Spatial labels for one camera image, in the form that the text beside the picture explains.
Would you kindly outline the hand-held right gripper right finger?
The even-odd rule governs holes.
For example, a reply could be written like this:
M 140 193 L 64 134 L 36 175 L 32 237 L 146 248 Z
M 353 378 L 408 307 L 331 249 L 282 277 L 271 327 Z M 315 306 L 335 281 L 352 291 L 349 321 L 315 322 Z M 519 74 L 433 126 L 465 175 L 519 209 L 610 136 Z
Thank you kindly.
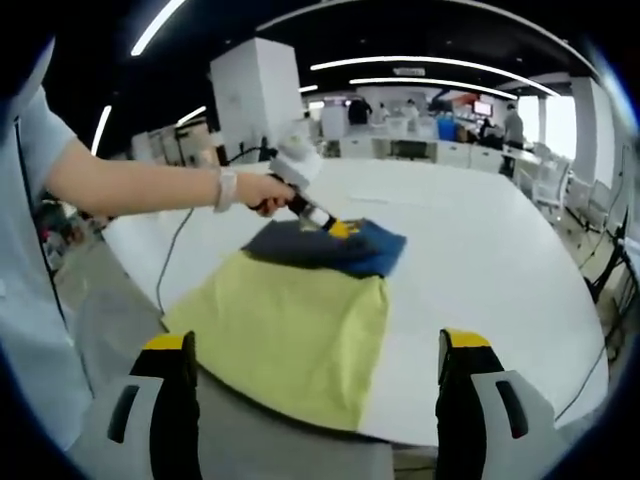
M 437 479 L 541 479 L 558 460 L 552 405 L 479 334 L 442 329 Z

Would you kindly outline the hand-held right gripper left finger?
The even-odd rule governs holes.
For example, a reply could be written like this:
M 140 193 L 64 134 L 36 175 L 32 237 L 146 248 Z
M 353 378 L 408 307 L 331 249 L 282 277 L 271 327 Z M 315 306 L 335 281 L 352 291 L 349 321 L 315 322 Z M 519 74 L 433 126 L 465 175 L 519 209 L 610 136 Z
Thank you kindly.
M 162 334 L 96 394 L 70 455 L 88 479 L 198 479 L 195 334 Z

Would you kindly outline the person's left hand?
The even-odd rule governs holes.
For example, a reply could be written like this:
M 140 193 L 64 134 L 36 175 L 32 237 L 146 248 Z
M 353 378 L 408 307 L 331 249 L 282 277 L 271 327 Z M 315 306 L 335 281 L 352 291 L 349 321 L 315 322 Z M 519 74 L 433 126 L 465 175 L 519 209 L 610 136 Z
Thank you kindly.
M 294 198 L 294 190 L 266 174 L 238 173 L 235 200 L 260 216 L 271 217 Z

